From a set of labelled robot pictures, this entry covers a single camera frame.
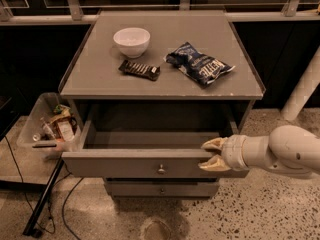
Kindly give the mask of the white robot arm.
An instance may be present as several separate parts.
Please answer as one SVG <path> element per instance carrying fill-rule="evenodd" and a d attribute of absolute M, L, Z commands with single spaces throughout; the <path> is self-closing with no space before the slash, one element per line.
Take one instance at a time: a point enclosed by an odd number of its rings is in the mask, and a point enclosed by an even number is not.
<path fill-rule="evenodd" d="M 213 156 L 198 167 L 209 172 L 260 168 L 298 179 L 320 175 L 320 138 L 293 125 L 275 128 L 269 135 L 232 135 L 202 144 Z"/>

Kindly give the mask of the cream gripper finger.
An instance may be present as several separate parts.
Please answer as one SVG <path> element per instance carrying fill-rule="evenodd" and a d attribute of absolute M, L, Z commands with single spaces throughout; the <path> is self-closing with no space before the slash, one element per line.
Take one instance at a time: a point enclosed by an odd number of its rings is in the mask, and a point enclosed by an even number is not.
<path fill-rule="evenodd" d="M 225 163 L 220 155 L 214 155 L 207 162 L 199 163 L 198 167 L 209 172 L 223 172 L 230 170 L 230 167 Z"/>
<path fill-rule="evenodd" d="M 203 143 L 201 148 L 205 150 L 222 150 L 222 147 L 227 140 L 227 137 L 214 138 Z"/>

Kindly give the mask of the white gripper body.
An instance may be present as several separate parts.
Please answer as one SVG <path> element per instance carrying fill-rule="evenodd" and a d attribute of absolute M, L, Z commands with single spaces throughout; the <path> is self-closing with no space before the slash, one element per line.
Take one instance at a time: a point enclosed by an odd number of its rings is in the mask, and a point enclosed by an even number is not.
<path fill-rule="evenodd" d="M 221 152 L 222 158 L 232 170 L 248 170 L 248 166 L 243 158 L 243 145 L 245 140 L 245 135 L 232 135 L 223 144 Z"/>

